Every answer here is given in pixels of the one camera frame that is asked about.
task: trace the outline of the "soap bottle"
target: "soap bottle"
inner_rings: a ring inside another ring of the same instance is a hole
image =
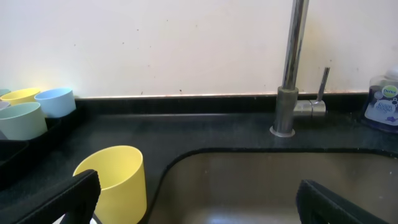
[[[361,121],[371,127],[398,134],[398,66],[370,81]]]

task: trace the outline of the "sink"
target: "sink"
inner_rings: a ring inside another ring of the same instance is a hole
[[[149,223],[300,223],[295,194],[312,179],[398,223],[398,160],[360,153],[208,152],[164,176]]]

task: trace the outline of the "white wall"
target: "white wall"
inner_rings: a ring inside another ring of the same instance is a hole
[[[0,88],[80,97],[275,93],[292,0],[2,0]],[[397,0],[310,0],[297,86],[367,91],[398,64]]]

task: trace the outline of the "cup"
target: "cup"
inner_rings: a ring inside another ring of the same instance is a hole
[[[10,105],[10,102],[0,101],[0,110],[7,108]]]
[[[101,184],[95,208],[99,220],[104,224],[138,223],[147,208],[141,152],[131,146],[100,150],[83,160],[73,175],[87,169],[98,172]]]
[[[42,111],[48,118],[60,118],[76,109],[71,88],[56,88],[39,93],[36,102],[42,105]]]
[[[5,94],[7,94],[7,93],[9,93],[9,92],[11,92],[11,91],[8,90],[8,89],[1,89],[1,90],[0,90],[0,96],[3,96],[3,95],[5,95]]]
[[[38,88],[17,90],[3,95],[0,100],[10,102],[11,106],[14,106],[20,103],[34,102],[34,97],[38,93],[40,93]]]
[[[47,131],[40,103],[21,103],[0,110],[0,131],[8,140],[29,140]]]

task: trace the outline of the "black countertop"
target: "black countertop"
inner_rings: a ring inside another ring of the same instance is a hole
[[[278,138],[269,132],[273,113],[101,115],[76,129],[34,170],[0,191],[0,209],[24,200],[64,178],[90,154],[110,146],[141,150],[150,205],[167,166],[192,152],[287,151],[371,152],[398,157],[398,135],[358,123],[351,113],[328,113],[319,121],[296,121],[296,135]]]

